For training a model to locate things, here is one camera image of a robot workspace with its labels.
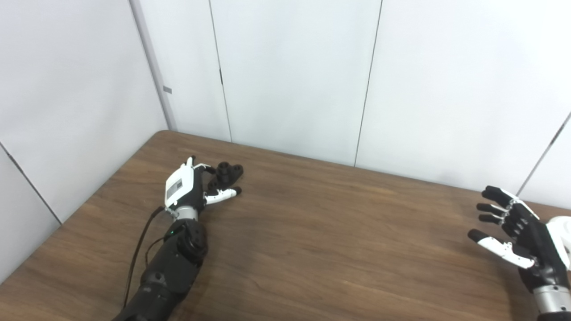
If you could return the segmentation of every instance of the wooden table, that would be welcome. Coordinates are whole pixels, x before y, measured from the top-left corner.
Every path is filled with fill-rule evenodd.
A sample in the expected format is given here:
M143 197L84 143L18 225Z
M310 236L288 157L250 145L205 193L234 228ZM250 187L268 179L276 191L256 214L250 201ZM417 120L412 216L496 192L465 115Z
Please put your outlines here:
M535 320L516 269L466 237L503 236L478 222L479 193L168 131L0 286L0 320L111 320L164 182L192 154L242 164L244 193L202 213L210 253L172 321ZM142 249L169 224L159 216Z

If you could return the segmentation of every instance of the black robot arm segment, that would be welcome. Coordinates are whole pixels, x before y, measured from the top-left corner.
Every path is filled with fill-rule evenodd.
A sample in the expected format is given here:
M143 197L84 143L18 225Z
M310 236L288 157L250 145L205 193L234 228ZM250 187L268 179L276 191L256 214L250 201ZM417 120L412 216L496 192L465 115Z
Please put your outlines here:
M207 252L202 224L193 219L174 222L137 292L113 321L167 321L190 291Z

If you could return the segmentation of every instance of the robotic arm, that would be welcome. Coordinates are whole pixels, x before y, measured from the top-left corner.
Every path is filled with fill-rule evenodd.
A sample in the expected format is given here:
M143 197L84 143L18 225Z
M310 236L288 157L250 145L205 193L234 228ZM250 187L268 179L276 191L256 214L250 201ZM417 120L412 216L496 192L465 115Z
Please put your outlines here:
M518 197L488 186L482 196L500 206L480 203L482 222L495 223L514 242L496 239L473 229L468 237L478 245L518 267L520 278L533 294L539 309L538 321L571 321L569 256L556 222L544 224Z
M240 165L223 162L214 169L206 164L194 165L194 159L190 157L167 179L164 204L174 223L143 272L137 292L113 321L168 320L190 291L208 253L206 230L198 222L200 212L209 204L242 192L240 187L230 187L243 173ZM202 184L204 171L216 174L206 191Z

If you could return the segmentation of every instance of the silver cylindrical joint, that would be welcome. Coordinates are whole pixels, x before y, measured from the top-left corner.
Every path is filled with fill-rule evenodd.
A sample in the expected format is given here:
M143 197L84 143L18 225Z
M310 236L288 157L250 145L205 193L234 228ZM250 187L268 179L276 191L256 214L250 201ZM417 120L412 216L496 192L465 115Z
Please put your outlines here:
M179 219L193 219L198 220L198 211L191 206L181 206L175 210L175 220Z
M562 286L542 286L533 290L541 314L571 311L569 289Z

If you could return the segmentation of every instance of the black cable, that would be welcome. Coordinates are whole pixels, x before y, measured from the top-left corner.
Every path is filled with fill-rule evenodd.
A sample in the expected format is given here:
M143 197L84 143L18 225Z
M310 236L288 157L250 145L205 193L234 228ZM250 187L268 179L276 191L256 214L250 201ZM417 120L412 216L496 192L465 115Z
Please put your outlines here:
M147 251L144 253L144 265L148 266L148 252L152 249L152 247L162 241L164 238L159 238L156 241L152 242L151 245L148 246Z
M127 300L129 299L129 288L131 287L131 279L133 277L133 269L135 268L135 262L137 261L137 255L139 254L139 249L141 248L141 244L143 243L143 239L145 234L147 234L147 230L149 225L151 225L152 220L159 215L160 212L164 210L164 207L159 206L148 218L147 224L144 226L143 232L139 238L139 243L137 243L137 247L135 248L135 253L133 254L133 259L131 260L131 266L129 267L129 273L127 275L127 287L125 288L125 299L123 301L123 308L127 306Z

